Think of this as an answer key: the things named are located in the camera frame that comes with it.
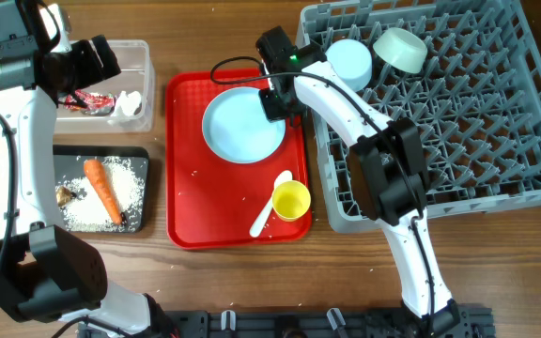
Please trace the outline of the red snack wrapper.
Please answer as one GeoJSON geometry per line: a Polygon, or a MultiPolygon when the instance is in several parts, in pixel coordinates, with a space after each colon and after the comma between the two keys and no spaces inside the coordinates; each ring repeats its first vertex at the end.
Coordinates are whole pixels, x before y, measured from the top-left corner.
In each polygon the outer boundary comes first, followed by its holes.
{"type": "Polygon", "coordinates": [[[61,103],[64,108],[83,115],[110,115],[116,106],[116,98],[112,94],[99,94],[76,90],[67,95],[61,103]]]}

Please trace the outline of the white tissue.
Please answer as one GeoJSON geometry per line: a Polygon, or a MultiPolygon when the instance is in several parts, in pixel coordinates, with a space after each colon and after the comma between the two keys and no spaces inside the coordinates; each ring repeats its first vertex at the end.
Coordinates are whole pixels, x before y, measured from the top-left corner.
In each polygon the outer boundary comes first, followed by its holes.
{"type": "Polygon", "coordinates": [[[133,116],[140,109],[142,94],[138,91],[122,91],[117,97],[111,116],[133,116]]]}

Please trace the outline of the light blue plate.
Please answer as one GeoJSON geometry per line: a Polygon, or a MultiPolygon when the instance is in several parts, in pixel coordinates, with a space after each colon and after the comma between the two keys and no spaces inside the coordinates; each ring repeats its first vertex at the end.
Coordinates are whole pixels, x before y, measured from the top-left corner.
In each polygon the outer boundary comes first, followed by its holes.
{"type": "Polygon", "coordinates": [[[202,118],[202,134],[218,157],[250,164],[265,160],[279,148],[286,135],[286,123],[267,119],[259,89],[236,87],[210,102],[202,118]]]}

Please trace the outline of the white plastic spoon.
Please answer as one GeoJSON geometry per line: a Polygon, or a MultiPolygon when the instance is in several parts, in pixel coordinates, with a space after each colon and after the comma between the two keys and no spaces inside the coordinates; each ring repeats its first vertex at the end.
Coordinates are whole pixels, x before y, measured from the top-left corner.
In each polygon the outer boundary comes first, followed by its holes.
{"type": "MultiPolygon", "coordinates": [[[[293,174],[289,170],[285,170],[281,172],[277,178],[274,180],[273,188],[276,189],[279,187],[282,183],[285,183],[293,178],[293,174]]],[[[267,219],[269,218],[272,210],[272,198],[268,200],[266,205],[262,208],[262,210],[258,213],[257,217],[255,218],[254,222],[252,223],[249,235],[252,238],[258,238],[264,229],[264,226],[266,224],[267,219]]]]}

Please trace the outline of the light blue bowl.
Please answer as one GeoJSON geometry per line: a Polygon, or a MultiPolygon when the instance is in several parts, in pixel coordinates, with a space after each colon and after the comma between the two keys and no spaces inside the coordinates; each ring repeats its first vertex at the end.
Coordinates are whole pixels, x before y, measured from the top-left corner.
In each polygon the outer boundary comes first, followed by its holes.
{"type": "Polygon", "coordinates": [[[333,43],[326,56],[340,79],[354,92],[367,87],[372,77],[372,56],[367,47],[354,39],[333,43]]]}

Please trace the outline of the yellow plastic cup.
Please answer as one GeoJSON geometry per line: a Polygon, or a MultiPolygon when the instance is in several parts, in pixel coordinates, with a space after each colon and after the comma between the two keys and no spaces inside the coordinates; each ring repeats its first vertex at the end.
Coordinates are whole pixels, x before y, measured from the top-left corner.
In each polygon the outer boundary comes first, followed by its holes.
{"type": "Polygon", "coordinates": [[[286,222],[295,222],[310,208],[312,202],[308,188],[297,180],[289,180],[274,189],[272,208],[286,222]]]}

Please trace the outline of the orange carrot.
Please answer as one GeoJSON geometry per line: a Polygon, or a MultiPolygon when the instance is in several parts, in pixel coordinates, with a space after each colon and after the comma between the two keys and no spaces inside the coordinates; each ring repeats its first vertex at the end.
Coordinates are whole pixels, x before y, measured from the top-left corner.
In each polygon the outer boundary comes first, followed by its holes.
{"type": "Polygon", "coordinates": [[[103,164],[95,159],[84,163],[85,176],[103,203],[112,222],[117,225],[123,223],[123,216],[112,192],[103,164]]]}

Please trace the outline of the brown nut shell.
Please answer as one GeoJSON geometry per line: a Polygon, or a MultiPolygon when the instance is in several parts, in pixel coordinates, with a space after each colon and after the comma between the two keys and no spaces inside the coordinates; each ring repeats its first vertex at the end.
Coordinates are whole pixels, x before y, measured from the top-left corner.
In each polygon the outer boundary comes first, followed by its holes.
{"type": "Polygon", "coordinates": [[[57,205],[59,207],[63,207],[66,204],[70,203],[73,199],[75,199],[77,197],[77,194],[75,192],[72,192],[65,186],[60,186],[56,189],[55,197],[57,205]]]}

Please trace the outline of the pale green bowl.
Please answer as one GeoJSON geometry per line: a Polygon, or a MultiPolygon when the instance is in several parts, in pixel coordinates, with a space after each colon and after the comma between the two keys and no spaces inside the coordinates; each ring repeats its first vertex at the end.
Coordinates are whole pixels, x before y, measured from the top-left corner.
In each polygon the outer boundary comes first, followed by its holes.
{"type": "Polygon", "coordinates": [[[387,29],[373,44],[373,50],[385,63],[411,74],[421,72],[428,54],[420,38],[398,27],[387,29]]]}

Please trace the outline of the white rice pile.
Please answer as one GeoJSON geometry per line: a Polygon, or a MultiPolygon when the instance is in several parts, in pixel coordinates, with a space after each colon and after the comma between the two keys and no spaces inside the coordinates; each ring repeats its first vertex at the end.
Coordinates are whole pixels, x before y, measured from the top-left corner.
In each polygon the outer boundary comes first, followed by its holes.
{"type": "Polygon", "coordinates": [[[61,176],[56,188],[65,186],[77,197],[59,207],[64,226],[70,232],[133,233],[140,229],[143,219],[148,161],[132,162],[130,157],[61,156],[56,161],[56,172],[61,176]],[[122,212],[123,223],[114,224],[100,198],[85,176],[87,160],[100,161],[106,171],[116,202],[122,212]]]}

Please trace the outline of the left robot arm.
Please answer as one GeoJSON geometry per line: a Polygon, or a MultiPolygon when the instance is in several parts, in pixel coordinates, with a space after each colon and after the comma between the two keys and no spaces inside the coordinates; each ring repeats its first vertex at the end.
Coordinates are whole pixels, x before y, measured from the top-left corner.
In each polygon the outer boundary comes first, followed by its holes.
{"type": "Polygon", "coordinates": [[[0,309],[18,322],[176,337],[151,296],[108,279],[100,253],[64,228],[55,198],[60,99],[119,72],[104,36],[67,43],[43,2],[0,1],[0,309]]]}

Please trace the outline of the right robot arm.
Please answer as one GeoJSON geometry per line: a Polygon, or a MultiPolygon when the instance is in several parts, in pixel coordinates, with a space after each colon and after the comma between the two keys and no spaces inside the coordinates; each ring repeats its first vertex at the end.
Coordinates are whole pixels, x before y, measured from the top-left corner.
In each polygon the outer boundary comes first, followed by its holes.
{"type": "Polygon", "coordinates": [[[374,109],[338,77],[319,46],[295,46],[280,26],[255,47],[270,84],[259,93],[266,118],[294,121],[312,110],[348,147],[352,194],[388,240],[411,333],[438,337],[452,329],[460,316],[428,234],[429,175],[417,125],[374,109]]]}

